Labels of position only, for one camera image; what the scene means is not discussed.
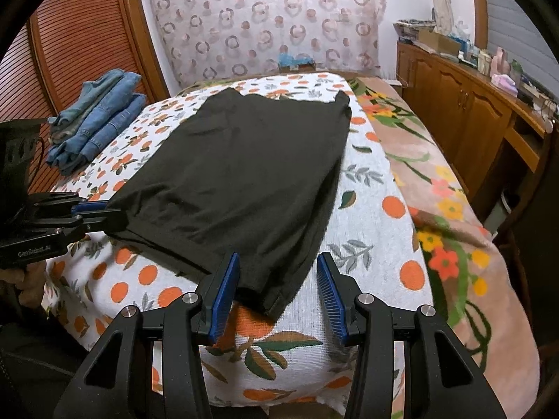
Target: pink bottle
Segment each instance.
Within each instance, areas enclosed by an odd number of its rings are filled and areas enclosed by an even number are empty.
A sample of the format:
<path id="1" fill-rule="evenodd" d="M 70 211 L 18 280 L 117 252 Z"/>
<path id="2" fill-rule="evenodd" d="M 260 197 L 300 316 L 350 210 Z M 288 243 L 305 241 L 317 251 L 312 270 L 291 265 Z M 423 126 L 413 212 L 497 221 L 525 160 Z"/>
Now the pink bottle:
<path id="1" fill-rule="evenodd" d="M 491 61 L 491 71 L 489 76 L 493 77 L 495 74 L 508 75 L 510 72 L 510 64 L 507 61 L 507 52 L 501 47 L 497 48 L 497 55 Z"/>

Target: floral blanket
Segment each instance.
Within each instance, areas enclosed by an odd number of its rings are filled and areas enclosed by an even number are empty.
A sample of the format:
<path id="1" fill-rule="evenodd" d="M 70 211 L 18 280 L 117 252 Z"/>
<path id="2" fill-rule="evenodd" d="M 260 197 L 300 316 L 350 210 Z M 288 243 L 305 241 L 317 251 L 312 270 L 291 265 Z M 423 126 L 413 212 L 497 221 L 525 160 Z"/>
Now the floral blanket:
<path id="1" fill-rule="evenodd" d="M 435 308 L 484 371 L 507 417 L 521 418 L 536 399 L 539 358 L 504 260 L 418 117 L 382 80 L 349 83 L 412 214 Z"/>
<path id="2" fill-rule="evenodd" d="M 350 131 L 320 251 L 330 251 L 340 270 L 353 276 L 363 291 L 391 306 L 416 310 L 432 303 L 418 235 L 379 135 L 339 75 L 294 74 L 211 84 L 148 106 L 94 162 L 55 190 L 76 191 L 89 200 L 108 199 L 148 162 L 174 128 L 195 114 L 207 97 L 228 86 L 269 99 L 329 102 L 339 90 L 349 95 Z M 44 305 L 86 348 L 95 344 L 123 306 L 165 307 L 196 288 L 192 279 L 104 233 L 90 233 L 72 244 L 66 255 L 49 261 L 48 273 Z M 314 265 L 276 323 L 233 306 L 222 338 L 200 352 L 212 404 L 267 406 L 315 400 L 344 412 L 357 351 L 341 347 L 333 337 L 320 304 L 316 273 Z M 403 346 L 398 343 L 394 396 L 402 389 L 403 368 Z M 161 383 L 161 346 L 156 345 L 153 389 L 161 392 Z"/>

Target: louvered wardrobe door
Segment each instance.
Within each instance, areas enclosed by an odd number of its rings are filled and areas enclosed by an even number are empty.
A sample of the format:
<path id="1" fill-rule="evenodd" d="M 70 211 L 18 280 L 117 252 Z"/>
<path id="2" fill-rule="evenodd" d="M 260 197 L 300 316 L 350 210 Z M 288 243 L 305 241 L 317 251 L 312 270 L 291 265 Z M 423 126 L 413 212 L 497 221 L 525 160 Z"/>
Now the louvered wardrobe door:
<path id="1" fill-rule="evenodd" d="M 82 82 L 113 68 L 143 77 L 122 0 L 45 0 L 37 10 L 37 35 L 60 109 L 78 97 Z M 144 80 L 137 90 L 153 95 Z"/>
<path id="2" fill-rule="evenodd" d="M 35 52 L 26 25 L 12 42 L 0 63 L 0 121 L 22 118 L 46 118 L 55 114 L 46 93 L 42 77 L 37 70 Z M 41 137 L 48 149 L 49 127 L 41 127 Z M 40 148 L 31 163 L 30 192 L 50 190 L 58 180 L 58 170 L 42 163 L 34 176 L 39 162 Z"/>

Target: white floral bed sheet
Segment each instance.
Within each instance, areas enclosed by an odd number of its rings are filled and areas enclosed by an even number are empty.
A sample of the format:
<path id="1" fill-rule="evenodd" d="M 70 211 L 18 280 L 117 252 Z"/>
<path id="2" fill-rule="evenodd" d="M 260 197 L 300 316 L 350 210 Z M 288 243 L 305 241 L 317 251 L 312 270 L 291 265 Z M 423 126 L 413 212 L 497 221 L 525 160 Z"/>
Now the white floral bed sheet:
<path id="1" fill-rule="evenodd" d="M 315 73 L 241 80 L 198 89 L 144 109 L 136 121 L 84 171 L 54 191 L 89 200 L 110 198 L 196 113 L 204 100 L 231 86 L 270 99 L 329 102 L 339 90 L 350 97 L 350 133 L 337 196 L 320 251 L 330 251 L 340 271 L 388 305 L 415 310 L 432 304 L 423 255 L 411 216 L 385 152 L 346 81 Z M 177 159 L 177 169 L 181 160 Z M 217 406 L 269 406 L 317 401 L 345 411 L 356 348 L 341 347 L 324 316 L 314 264 L 293 302 L 276 323 L 234 304 L 225 333 L 201 359 L 210 402 Z M 111 319 L 128 304 L 165 307 L 196 284 L 135 247 L 91 233 L 66 255 L 48 262 L 44 306 L 85 348 L 91 349 Z M 162 392 L 161 351 L 154 350 L 153 389 Z M 403 384 L 403 347 L 395 345 L 394 396 Z"/>

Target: denim clothing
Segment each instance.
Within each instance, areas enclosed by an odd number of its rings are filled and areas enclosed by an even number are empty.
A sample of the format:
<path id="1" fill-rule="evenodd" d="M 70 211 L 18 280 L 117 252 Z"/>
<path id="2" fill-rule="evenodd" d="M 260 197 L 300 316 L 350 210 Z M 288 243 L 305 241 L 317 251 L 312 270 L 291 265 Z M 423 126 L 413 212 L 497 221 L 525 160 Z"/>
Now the denim clothing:
<path id="1" fill-rule="evenodd" d="M 94 133 L 101 129 L 115 113 L 128 107 L 132 101 L 134 88 L 140 80 L 141 75 L 127 72 L 86 117 L 76 135 L 60 145 L 51 147 L 46 163 L 52 167 L 60 167 L 74 161 Z"/>
<path id="2" fill-rule="evenodd" d="M 62 176 L 71 175 L 77 169 L 93 161 L 108 144 L 132 124 L 144 109 L 145 102 L 146 96 L 144 94 L 134 93 L 128 108 L 117 113 L 105 126 L 99 129 L 86 143 L 77 158 L 66 165 L 59 165 Z"/>
<path id="3" fill-rule="evenodd" d="M 66 128 L 69 131 L 68 135 L 74 135 L 80 125 L 80 121 L 83 121 L 111 88 L 122 79 L 124 73 L 122 69 L 113 69 L 93 82 L 84 82 L 78 100 L 66 110 L 61 111 L 57 117 L 50 117 L 48 119 L 51 124 L 52 141 L 62 143 L 63 138 L 68 138 L 66 135 L 59 134 L 60 131 L 66 130 Z"/>

